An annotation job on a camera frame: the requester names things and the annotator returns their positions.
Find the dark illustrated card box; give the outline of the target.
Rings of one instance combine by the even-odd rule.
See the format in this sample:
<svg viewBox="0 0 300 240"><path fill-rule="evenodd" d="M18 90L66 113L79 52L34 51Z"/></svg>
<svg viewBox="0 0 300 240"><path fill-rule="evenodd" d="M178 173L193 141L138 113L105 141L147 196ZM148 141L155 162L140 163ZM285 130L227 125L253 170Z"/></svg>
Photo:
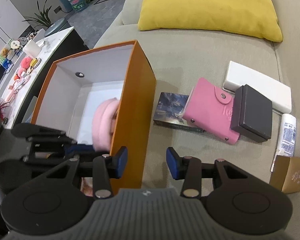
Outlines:
<svg viewBox="0 0 300 240"><path fill-rule="evenodd" d="M202 128L182 117L188 98L189 96L184 94L161 92L153 116L154 123L166 128L203 133Z"/></svg>

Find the pink card wallet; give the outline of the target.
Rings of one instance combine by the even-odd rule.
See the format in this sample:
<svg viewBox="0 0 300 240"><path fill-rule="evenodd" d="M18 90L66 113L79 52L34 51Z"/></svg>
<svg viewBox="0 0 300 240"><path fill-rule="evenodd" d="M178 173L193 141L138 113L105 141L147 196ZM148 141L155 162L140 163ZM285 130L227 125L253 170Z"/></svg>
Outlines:
<svg viewBox="0 0 300 240"><path fill-rule="evenodd" d="M194 86L183 111L183 119L231 145L239 133L230 128L234 98L201 77Z"/></svg>

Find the gold small box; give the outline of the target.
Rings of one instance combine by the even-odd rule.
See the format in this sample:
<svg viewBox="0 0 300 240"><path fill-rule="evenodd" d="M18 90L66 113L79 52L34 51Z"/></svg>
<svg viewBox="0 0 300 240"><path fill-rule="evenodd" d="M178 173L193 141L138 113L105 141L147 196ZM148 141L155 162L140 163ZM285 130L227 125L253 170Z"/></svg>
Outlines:
<svg viewBox="0 0 300 240"><path fill-rule="evenodd" d="M278 155L269 184L285 194L300 192L300 158Z"/></svg>

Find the white tube bottle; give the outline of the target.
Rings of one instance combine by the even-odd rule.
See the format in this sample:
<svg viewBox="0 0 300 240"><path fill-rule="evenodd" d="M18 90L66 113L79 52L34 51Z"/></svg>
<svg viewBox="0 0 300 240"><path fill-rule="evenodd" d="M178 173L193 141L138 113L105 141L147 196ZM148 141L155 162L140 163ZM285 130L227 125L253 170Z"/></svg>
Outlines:
<svg viewBox="0 0 300 240"><path fill-rule="evenodd" d="M296 117L291 114L282 114L279 136L274 159L270 168L273 172L275 160L278 155L284 157L292 157L294 155L296 139Z"/></svg>

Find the white long box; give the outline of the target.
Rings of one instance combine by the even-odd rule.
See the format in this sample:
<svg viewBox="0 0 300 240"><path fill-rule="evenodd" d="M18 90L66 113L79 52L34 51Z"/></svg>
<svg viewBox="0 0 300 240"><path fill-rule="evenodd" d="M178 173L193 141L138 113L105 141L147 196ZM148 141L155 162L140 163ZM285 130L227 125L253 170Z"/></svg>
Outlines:
<svg viewBox="0 0 300 240"><path fill-rule="evenodd" d="M244 85L249 85L271 100L275 111L282 114L290 114L292 112L292 94L290 87L261 72L237 62L230 61L226 71L223 89L234 93L239 87Z"/></svg>

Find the orange white storage box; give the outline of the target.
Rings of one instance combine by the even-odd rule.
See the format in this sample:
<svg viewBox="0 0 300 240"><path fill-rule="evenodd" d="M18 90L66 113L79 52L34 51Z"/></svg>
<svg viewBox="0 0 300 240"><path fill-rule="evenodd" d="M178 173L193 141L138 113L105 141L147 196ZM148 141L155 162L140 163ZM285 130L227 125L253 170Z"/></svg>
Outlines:
<svg viewBox="0 0 300 240"><path fill-rule="evenodd" d="M153 69L138 41L87 50L51 65L31 122L111 154L125 146L125 170L111 185L114 191L139 189L155 87Z"/></svg>

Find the pink fluffy toy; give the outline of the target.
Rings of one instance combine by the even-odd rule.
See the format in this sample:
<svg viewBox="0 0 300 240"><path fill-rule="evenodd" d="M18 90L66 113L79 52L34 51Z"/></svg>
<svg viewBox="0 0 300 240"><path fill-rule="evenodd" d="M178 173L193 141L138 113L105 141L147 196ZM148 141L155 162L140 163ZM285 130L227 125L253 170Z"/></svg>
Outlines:
<svg viewBox="0 0 300 240"><path fill-rule="evenodd" d="M33 58L26 56L20 62L20 68L28 69Z"/></svg>

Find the white marble coffee table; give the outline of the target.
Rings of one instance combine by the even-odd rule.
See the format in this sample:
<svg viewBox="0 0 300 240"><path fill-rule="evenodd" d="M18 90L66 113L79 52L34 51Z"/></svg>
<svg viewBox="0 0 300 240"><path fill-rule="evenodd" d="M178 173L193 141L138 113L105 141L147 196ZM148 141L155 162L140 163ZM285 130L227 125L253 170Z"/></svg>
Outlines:
<svg viewBox="0 0 300 240"><path fill-rule="evenodd" d="M11 79L0 91L0 99L5 104L4 128L11 129L22 121L32 98L38 96L51 64L62 58L61 49L76 34L74 27L70 27L36 42L41 49L37 66L20 81Z"/></svg>

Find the white cup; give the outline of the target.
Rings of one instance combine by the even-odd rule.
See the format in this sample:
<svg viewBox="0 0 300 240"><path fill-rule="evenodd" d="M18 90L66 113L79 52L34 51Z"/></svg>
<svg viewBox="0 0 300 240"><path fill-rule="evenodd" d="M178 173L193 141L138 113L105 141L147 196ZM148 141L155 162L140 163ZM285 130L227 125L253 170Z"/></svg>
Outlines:
<svg viewBox="0 0 300 240"><path fill-rule="evenodd" d="M38 44L36 44L34 40L29 40L27 44L25 44L25 46L23 47L23 52L33 59L39 55L41 50L42 48L38 46Z"/></svg>

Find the grey round stool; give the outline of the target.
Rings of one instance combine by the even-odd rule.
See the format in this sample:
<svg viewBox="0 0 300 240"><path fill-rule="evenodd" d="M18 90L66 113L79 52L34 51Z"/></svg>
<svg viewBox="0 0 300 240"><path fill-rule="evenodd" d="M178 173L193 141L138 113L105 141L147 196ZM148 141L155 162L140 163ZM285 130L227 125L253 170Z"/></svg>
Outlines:
<svg viewBox="0 0 300 240"><path fill-rule="evenodd" d="M48 37L52 34L55 34L64 29L68 29L70 27L71 27L71 25L69 24L67 19L61 18L61 19L57 20L56 22L54 22L50 27L47 28L47 30L44 34L44 37Z"/></svg>

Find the potted green plant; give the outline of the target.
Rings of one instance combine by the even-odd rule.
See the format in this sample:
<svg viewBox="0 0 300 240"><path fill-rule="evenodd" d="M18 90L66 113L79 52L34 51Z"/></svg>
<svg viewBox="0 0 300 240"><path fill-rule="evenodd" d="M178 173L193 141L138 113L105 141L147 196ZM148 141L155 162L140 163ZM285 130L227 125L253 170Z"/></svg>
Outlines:
<svg viewBox="0 0 300 240"><path fill-rule="evenodd" d="M39 5L39 2L37 1L37 10L38 12L34 13L34 17L32 16L25 16L25 20L23 22L27 22L30 25L34 24L33 29L37 27L42 27L42 28L49 28L52 25L52 21L50 20L49 17L49 12L51 10L51 6L48 8L46 7L46 3L48 0L45 0L42 8Z"/></svg>

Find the water jug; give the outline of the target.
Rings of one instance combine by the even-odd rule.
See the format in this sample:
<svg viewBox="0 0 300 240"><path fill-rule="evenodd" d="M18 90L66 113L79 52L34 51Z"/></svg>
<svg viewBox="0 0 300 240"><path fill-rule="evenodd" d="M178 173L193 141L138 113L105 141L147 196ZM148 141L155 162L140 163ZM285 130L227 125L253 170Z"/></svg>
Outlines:
<svg viewBox="0 0 300 240"><path fill-rule="evenodd" d="M68 0L68 1L75 12L80 12L87 7L87 3L85 0Z"/></svg>

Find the yellow pillow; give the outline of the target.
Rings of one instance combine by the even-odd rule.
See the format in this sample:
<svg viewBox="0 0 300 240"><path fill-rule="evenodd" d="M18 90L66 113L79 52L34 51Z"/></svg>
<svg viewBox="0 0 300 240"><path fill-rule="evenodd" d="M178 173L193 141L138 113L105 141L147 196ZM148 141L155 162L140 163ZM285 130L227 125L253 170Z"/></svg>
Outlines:
<svg viewBox="0 0 300 240"><path fill-rule="evenodd" d="M138 29L220 30L283 40L271 0L143 0Z"/></svg>

